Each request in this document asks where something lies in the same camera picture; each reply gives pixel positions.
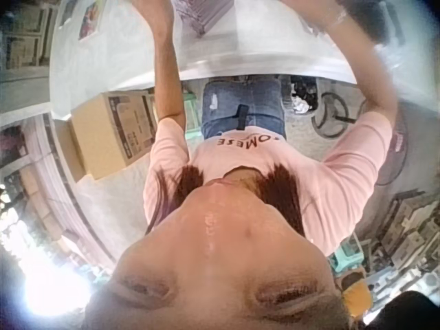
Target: denim shorts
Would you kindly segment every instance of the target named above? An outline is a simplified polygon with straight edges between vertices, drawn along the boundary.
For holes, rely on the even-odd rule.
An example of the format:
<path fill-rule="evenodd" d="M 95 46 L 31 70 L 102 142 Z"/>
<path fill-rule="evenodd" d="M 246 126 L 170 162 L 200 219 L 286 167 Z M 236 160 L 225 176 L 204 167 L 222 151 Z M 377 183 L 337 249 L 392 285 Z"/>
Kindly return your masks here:
<path fill-rule="evenodd" d="M 213 81 L 203 91 L 201 132 L 206 139 L 240 129 L 237 111 L 248 107 L 244 126 L 257 126 L 284 138 L 284 111 L 281 107 L 281 82 L 277 78 L 250 77 L 244 82 Z"/>

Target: eye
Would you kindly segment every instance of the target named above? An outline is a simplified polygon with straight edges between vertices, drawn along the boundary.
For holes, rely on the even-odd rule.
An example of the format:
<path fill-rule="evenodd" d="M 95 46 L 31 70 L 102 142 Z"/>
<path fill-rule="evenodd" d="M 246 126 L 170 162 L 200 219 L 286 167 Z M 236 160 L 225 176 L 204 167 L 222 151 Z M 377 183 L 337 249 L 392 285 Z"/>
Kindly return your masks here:
<path fill-rule="evenodd" d="M 284 304 L 302 300 L 317 292 L 316 285 L 273 286 L 260 291 L 256 299 L 265 307 L 280 307 Z"/>
<path fill-rule="evenodd" d="M 163 298 L 170 291 L 170 288 L 164 283 L 149 282 L 148 284 L 144 284 L 133 278 L 122 278 L 120 279 L 120 283 L 137 294 L 142 294 L 151 298 Z"/>

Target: hand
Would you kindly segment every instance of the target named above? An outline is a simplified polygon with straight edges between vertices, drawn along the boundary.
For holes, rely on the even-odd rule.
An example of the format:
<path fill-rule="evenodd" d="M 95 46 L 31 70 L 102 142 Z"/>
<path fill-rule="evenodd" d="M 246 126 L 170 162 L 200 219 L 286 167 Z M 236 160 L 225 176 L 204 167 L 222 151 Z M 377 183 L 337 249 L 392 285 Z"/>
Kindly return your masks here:
<path fill-rule="evenodd" d="M 130 0 L 150 25 L 155 40 L 173 35 L 174 9 L 171 0 Z"/>
<path fill-rule="evenodd" d="M 341 9 L 336 0 L 281 0 L 309 23 L 325 28 L 338 17 Z"/>

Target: dark hair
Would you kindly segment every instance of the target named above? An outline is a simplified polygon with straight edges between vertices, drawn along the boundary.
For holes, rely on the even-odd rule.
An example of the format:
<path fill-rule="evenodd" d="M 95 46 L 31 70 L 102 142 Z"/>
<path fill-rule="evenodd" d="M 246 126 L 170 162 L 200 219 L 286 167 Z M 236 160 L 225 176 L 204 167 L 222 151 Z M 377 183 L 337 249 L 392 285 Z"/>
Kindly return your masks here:
<path fill-rule="evenodd" d="M 167 181 L 172 181 L 175 191 L 170 193 Z M 196 188 L 203 186 L 204 174 L 197 167 L 185 166 L 180 176 L 167 178 L 164 171 L 157 173 L 159 193 L 157 205 L 146 233 L 159 225 L 172 211 L 178 209 L 187 196 Z M 257 196 L 266 204 L 275 207 L 288 224 L 300 235 L 305 235 L 298 194 L 298 180 L 284 166 L 275 167 L 266 176 L 255 182 Z"/>

